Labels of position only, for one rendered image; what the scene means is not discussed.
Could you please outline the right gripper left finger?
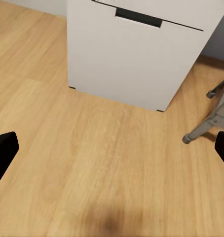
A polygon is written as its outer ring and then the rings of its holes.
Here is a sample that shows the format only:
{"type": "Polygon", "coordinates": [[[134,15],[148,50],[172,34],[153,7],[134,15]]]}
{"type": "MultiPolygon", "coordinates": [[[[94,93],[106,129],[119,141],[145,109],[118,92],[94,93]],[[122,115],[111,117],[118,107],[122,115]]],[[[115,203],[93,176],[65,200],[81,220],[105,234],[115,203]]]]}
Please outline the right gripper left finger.
{"type": "Polygon", "coordinates": [[[14,131],[0,135],[0,179],[19,150],[14,131]]]}

